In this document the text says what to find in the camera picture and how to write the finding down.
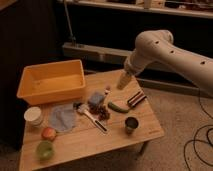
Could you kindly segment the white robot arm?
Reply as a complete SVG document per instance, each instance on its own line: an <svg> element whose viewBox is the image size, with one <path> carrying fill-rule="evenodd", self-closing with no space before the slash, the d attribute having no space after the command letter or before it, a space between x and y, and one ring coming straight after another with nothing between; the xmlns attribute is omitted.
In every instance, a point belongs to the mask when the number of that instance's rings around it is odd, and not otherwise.
<svg viewBox="0 0 213 171"><path fill-rule="evenodd" d="M135 49L124 62L117 88L125 88L133 76L155 61L170 67L213 97L213 59L174 46L173 35L168 30L144 31L136 37Z"/></svg>

